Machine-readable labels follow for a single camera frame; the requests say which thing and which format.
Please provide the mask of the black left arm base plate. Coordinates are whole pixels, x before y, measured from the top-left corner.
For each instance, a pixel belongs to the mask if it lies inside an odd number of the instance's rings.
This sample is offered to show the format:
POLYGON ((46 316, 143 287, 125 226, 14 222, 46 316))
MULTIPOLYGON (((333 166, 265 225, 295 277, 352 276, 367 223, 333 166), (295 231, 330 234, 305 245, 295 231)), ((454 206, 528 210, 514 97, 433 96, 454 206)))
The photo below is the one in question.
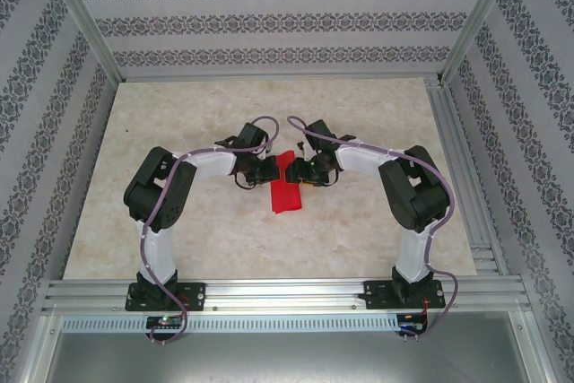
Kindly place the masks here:
MULTIPOLYGON (((187 311, 203 311, 205 301, 204 283, 182 283, 174 285, 172 293, 187 311)), ((180 306, 161 289, 154 286, 160 298, 153 298, 139 283, 130 283, 125 303, 126 311, 180 311, 180 306)))

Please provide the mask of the red cloth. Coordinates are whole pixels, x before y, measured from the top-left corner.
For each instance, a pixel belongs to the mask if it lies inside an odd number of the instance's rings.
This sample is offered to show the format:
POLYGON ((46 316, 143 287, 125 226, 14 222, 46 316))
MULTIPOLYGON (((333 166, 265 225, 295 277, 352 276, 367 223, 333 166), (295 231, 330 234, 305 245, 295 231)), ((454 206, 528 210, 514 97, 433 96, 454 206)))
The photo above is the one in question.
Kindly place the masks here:
POLYGON ((294 151, 277 156, 280 177, 271 183, 271 206, 275 214, 299 211, 302 208, 300 186, 286 181, 286 169, 295 161, 294 151))

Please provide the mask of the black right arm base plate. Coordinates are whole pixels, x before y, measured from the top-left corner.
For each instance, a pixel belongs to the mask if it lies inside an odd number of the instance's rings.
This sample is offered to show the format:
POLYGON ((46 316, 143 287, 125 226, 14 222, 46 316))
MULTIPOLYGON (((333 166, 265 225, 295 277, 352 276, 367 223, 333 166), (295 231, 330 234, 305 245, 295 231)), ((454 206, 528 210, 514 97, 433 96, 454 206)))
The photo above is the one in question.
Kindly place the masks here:
POLYGON ((429 309, 446 307, 442 284, 438 280, 427 283, 401 284, 393 281, 367 281, 364 293, 359 298, 365 301, 367 309, 429 309))

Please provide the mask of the grey sheet metal panel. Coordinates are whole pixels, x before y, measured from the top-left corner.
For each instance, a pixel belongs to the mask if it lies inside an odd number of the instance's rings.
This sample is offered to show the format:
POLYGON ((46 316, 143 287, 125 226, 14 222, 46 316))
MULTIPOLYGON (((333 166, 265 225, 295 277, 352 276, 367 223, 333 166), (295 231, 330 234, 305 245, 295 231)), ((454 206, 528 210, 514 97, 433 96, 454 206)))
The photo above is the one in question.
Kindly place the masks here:
POLYGON ((155 346, 143 335, 64 334, 47 383, 527 383, 515 347, 389 333, 200 334, 155 346))

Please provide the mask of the aluminium frame post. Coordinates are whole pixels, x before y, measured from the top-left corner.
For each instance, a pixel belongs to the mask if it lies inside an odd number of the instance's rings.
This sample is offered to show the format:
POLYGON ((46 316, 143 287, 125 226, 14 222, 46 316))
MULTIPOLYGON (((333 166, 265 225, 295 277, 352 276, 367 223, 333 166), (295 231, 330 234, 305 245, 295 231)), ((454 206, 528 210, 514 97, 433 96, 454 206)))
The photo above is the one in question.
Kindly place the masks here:
POLYGON ((474 36, 483 25, 495 2, 496 0, 477 0, 474 4, 460 34, 449 51, 445 64, 439 72, 439 81, 443 86, 452 81, 459 64, 463 61, 467 50, 474 40, 474 36))
POLYGON ((117 88, 126 78, 109 45, 83 0, 63 0, 76 25, 86 38, 112 85, 117 88))

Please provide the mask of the wide grooved aluminium rail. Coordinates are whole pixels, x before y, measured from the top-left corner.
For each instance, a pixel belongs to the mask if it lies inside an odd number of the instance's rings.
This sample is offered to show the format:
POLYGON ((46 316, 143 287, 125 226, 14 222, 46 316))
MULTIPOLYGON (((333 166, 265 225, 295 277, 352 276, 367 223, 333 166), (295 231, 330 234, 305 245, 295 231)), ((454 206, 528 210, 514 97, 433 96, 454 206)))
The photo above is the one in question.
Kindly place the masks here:
MULTIPOLYGON (((439 278, 452 312, 530 311, 532 301, 518 275, 463 276, 458 288, 439 278)), ((364 312, 361 278, 205 280, 204 313, 320 314, 364 312)), ((41 311, 55 315, 124 314, 127 280, 64 280, 48 285, 41 311)))

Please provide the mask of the long grooved aluminium profile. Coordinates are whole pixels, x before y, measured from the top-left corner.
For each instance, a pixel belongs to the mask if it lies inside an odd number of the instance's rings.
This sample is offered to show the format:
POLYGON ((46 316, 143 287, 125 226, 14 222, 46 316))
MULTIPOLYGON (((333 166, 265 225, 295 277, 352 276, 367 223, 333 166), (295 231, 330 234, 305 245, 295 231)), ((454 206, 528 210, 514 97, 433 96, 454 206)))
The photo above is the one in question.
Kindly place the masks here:
POLYGON ((509 270, 491 221, 454 102, 448 90, 440 84, 438 79, 426 78, 424 85, 477 273, 508 275, 509 270))

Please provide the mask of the thin aluminium frame rail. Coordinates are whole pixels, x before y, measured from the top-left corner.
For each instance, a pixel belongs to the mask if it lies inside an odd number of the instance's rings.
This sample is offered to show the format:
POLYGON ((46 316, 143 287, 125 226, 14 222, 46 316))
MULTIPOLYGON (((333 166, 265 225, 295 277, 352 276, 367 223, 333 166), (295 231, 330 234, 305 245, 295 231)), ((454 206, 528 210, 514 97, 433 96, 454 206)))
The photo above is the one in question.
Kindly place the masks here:
POLYGON ((196 74, 196 75, 152 75, 125 79, 126 83, 175 83, 175 82, 230 82, 230 81, 295 81, 295 80, 337 80, 337 79, 418 79, 438 82, 438 74, 419 73, 362 73, 362 74, 196 74))

